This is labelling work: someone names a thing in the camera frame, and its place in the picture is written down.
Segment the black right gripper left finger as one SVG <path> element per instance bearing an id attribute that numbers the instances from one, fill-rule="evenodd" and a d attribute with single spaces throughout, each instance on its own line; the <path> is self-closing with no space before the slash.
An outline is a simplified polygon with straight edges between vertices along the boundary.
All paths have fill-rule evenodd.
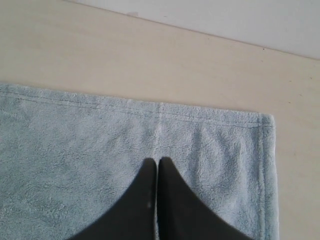
<path id="1" fill-rule="evenodd" d="M 154 240 L 157 165 L 146 158 L 116 203 L 71 240 Z"/>

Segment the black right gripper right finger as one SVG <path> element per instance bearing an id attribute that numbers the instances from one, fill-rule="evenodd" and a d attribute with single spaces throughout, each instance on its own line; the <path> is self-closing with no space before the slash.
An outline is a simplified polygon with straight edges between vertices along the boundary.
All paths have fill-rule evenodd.
<path id="1" fill-rule="evenodd" d="M 189 188 L 173 161 L 158 164 L 157 223 L 161 240 L 249 240 L 210 210 Z"/>

